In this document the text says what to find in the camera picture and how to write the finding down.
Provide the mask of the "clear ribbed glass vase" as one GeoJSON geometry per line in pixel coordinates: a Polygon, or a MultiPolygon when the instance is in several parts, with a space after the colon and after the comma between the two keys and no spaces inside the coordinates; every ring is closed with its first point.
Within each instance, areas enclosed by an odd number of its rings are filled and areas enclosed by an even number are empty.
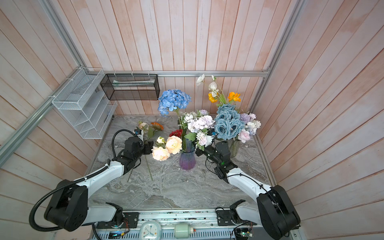
{"type": "Polygon", "coordinates": [[[229,149],[231,152],[231,158],[236,157],[236,155],[238,154],[240,143],[241,143],[240,140],[236,140],[236,139],[229,140],[229,149]]]}

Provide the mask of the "light blue rose bunch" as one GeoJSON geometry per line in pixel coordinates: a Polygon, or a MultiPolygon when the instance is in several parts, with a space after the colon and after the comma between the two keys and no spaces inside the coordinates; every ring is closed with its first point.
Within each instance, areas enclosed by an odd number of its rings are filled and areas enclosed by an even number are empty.
{"type": "Polygon", "coordinates": [[[218,107],[215,118],[215,133],[222,140],[237,137],[245,128],[245,123],[240,119],[241,115],[235,110],[235,106],[224,104],[218,107]]]}

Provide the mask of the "blue purple glass vase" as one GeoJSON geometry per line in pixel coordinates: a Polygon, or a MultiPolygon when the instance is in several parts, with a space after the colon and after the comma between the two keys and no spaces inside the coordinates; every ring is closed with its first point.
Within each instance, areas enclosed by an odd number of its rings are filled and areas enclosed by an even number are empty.
{"type": "Polygon", "coordinates": [[[191,170],[196,165],[195,159],[195,145],[189,140],[183,140],[183,146],[181,150],[181,155],[179,159],[180,167],[183,170],[191,170]]]}

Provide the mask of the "peach rose flower bunch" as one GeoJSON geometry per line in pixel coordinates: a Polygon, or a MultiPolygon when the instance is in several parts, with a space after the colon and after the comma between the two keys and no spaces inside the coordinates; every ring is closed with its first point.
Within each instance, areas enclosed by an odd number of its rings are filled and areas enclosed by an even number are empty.
{"type": "Polygon", "coordinates": [[[168,137],[167,140],[163,137],[158,137],[156,146],[152,149],[152,157],[157,161],[166,161],[171,154],[176,155],[182,149],[182,139],[177,136],[168,137]]]}

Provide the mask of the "pastel mixed flower bouquet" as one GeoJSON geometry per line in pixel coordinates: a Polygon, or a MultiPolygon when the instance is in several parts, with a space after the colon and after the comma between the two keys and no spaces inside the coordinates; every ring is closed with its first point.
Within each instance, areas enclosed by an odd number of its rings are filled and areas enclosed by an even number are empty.
{"type": "Polygon", "coordinates": [[[251,139],[257,133],[257,130],[261,127],[261,122],[257,120],[257,116],[253,113],[240,114],[240,120],[245,123],[244,128],[238,135],[238,140],[245,143],[251,139]]]}

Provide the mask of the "red rose flower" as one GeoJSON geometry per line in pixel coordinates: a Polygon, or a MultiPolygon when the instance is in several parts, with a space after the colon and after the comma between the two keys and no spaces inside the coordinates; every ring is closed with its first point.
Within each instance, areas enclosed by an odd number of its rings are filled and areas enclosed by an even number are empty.
{"type": "Polygon", "coordinates": [[[182,138],[182,135],[183,135],[183,130],[182,129],[178,129],[178,130],[175,130],[175,131],[171,132],[169,137],[176,136],[178,138],[182,138]]]}

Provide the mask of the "yellow poppy flower stem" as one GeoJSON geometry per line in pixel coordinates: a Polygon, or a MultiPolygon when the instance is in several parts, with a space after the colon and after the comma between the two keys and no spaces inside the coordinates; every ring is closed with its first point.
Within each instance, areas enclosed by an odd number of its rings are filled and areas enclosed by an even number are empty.
{"type": "Polygon", "coordinates": [[[242,101],[241,95],[235,92],[230,92],[227,97],[222,93],[209,92],[209,100],[217,107],[242,101]]]}

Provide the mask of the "blue hydrangea flower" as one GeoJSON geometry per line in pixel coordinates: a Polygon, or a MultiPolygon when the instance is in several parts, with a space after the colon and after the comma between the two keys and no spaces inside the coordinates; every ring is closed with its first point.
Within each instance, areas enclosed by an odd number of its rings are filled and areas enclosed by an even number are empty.
{"type": "Polygon", "coordinates": [[[191,100],[191,96],[181,90],[166,90],[159,97],[158,111],[163,116],[175,112],[180,117],[180,110],[186,109],[191,100]]]}

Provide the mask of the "white ranunculus flower stem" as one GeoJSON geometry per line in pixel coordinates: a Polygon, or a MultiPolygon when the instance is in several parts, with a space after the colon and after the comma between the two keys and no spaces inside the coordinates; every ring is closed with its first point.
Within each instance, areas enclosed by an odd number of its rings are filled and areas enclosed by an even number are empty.
{"type": "MultiPolygon", "coordinates": [[[[219,87],[218,87],[218,84],[216,82],[216,77],[215,76],[211,76],[212,77],[212,82],[208,85],[208,89],[209,89],[209,100],[212,102],[212,103],[215,103],[219,100],[219,93],[220,93],[220,90],[219,90],[219,87]]],[[[205,80],[205,75],[201,75],[198,77],[198,79],[196,80],[196,84],[199,86],[201,84],[204,83],[204,80],[205,80]]]]}

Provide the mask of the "white small-flower green bunch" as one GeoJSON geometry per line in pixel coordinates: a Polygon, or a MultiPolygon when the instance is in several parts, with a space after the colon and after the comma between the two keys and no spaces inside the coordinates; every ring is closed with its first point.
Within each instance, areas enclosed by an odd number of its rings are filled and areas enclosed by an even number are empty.
{"type": "Polygon", "coordinates": [[[196,148],[204,150],[212,144],[215,120],[207,110],[182,114],[178,125],[182,129],[183,152],[190,153],[196,148]]]}

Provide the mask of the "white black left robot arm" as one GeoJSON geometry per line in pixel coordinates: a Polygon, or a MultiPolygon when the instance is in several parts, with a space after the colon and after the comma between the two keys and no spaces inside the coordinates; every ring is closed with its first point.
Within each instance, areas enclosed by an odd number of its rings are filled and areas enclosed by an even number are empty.
{"type": "Polygon", "coordinates": [[[113,158],[102,168],[74,181],[63,180],[57,187],[44,195],[33,206],[29,215],[30,226],[39,232],[52,232],[64,229],[72,232],[79,227],[110,222],[114,228],[124,224],[125,215],[122,207],[105,203],[89,206],[88,199],[109,182],[120,178],[141,164],[141,157],[152,152],[154,143],[145,141],[140,129],[130,132],[125,147],[119,153],[113,152],[113,158]],[[40,205],[49,200],[44,219],[54,227],[39,226],[35,214],[40,205]]]}

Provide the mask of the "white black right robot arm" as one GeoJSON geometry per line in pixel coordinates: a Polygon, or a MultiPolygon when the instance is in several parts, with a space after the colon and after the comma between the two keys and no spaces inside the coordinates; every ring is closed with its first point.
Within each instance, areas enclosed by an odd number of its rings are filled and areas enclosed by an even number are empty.
{"type": "Polygon", "coordinates": [[[279,185],[264,185],[241,170],[231,161],[227,142],[219,142],[204,150],[197,149],[196,155],[206,156],[216,164],[214,170],[219,179],[242,190],[255,201],[253,204],[239,200],[232,204],[229,210],[231,221],[262,225],[274,240],[299,228],[301,219],[286,190],[279,185]]]}

